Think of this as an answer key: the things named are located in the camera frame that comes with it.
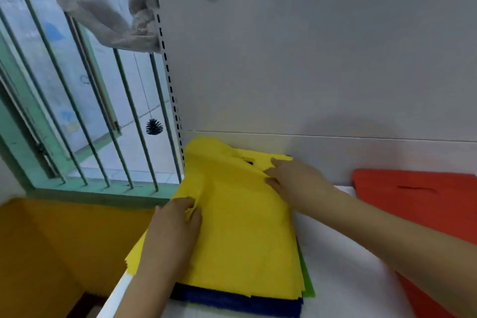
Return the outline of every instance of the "felt sheet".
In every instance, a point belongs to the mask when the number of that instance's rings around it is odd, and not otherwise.
[[[196,137],[185,148],[185,178],[173,198],[202,207],[202,228],[182,284],[247,297],[298,299],[305,290],[289,207],[265,182],[270,158]],[[126,258],[139,265],[146,233]]]

